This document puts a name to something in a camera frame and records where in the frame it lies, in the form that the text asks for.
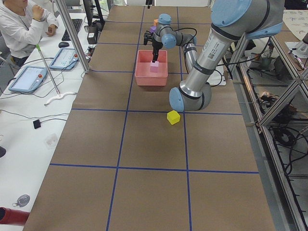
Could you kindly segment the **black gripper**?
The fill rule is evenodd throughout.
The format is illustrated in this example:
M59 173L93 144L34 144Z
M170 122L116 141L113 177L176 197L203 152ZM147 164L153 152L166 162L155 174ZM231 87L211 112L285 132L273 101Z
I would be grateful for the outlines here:
M152 47L153 47L152 63L155 63L159 56L159 50L162 49L162 43L159 41L156 41L155 39L152 39Z

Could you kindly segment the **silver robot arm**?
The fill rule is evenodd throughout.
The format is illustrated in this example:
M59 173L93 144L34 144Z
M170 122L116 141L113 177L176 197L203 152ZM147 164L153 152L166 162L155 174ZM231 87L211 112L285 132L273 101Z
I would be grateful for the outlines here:
M183 48L188 61L188 76L169 93L169 103L177 112L199 111L211 101L209 77L232 42L242 35L248 39L271 37L282 29L283 0L217 0L211 9L211 31L200 54L195 48L195 37L175 31L170 26L171 16L161 14L156 30L144 34L144 43L151 41L153 61L165 47Z

